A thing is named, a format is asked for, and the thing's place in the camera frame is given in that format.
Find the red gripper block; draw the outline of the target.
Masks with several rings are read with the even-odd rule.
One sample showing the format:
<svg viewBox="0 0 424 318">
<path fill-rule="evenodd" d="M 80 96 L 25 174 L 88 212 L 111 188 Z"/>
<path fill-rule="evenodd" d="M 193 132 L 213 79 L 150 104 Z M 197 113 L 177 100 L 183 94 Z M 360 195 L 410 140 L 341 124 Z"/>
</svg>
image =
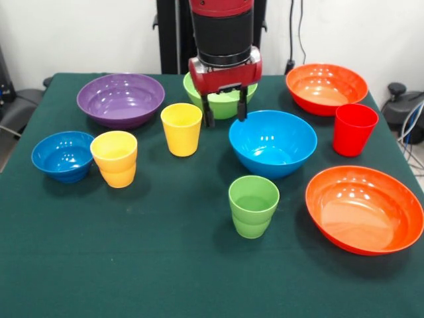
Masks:
<svg viewBox="0 0 424 318">
<path fill-rule="evenodd" d="M 247 61 L 228 68 L 213 68 L 203 64 L 198 57 L 190 58 L 189 73 L 195 89 L 201 95 L 203 116 L 206 127 L 214 127 L 215 120 L 209 106 L 208 96 L 229 88 L 240 87 L 237 117 L 244 121 L 247 117 L 248 86 L 259 82 L 262 76 L 262 57 L 257 47 L 253 46 Z"/>
</svg>

